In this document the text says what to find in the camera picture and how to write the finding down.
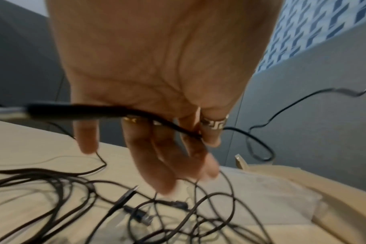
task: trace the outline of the human hand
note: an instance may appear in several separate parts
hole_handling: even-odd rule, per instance
[[[47,1],[62,65],[76,104],[144,110],[198,131],[203,142],[146,121],[122,121],[126,144],[145,181],[169,194],[178,178],[215,178],[205,144],[220,130],[198,110],[224,119],[243,93],[274,28],[280,0]],[[82,152],[98,148],[98,121],[76,121]]]

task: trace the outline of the blue and white patterned wallpaper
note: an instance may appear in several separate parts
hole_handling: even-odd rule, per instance
[[[366,0],[286,0],[256,72],[366,20]]]

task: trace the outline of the light wood tabletop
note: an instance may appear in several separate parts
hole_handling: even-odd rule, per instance
[[[88,175],[91,180],[113,180],[128,186],[139,185],[139,191],[153,196],[154,191],[138,174],[127,148],[100,144],[100,155],[108,162],[108,167],[98,173]],[[64,172],[82,172],[94,169],[101,165],[95,155],[86,156],[80,153],[76,142],[70,137],[58,133],[32,129],[10,123],[0,122],[0,169],[14,168],[46,168]],[[117,200],[126,192],[120,187],[96,184],[97,191],[102,196]],[[186,201],[189,197],[187,186],[181,184],[174,200]],[[61,213],[69,211],[80,204],[85,197],[83,189],[75,189],[68,203]],[[51,201],[56,199],[48,184],[27,183],[15,187],[0,189],[0,237],[21,224],[43,214],[51,208]],[[134,197],[130,200],[131,206],[144,202],[144,198]],[[110,205],[98,200],[86,215],[77,222],[60,232],[48,241],[48,243],[82,244],[99,220],[106,214]],[[159,212],[165,216],[166,222],[176,226],[185,213],[168,207],[160,207]],[[120,213],[109,218],[96,233],[92,243],[132,243],[126,233],[128,215]],[[8,243],[20,243],[31,237],[43,224],[41,221],[34,226],[25,229],[17,236],[13,236]],[[153,221],[151,227],[145,228],[139,225],[134,230],[139,235],[146,235],[157,228],[157,221]],[[256,226],[249,226],[259,233]],[[320,227],[310,225],[283,225],[266,226],[270,236],[276,244],[339,244],[342,243],[335,237],[326,233]],[[246,243],[237,237],[231,230],[224,228],[223,233],[229,237],[232,243]],[[225,239],[217,234],[207,237],[211,243],[226,243]],[[187,243],[186,237],[179,237],[175,242]]]

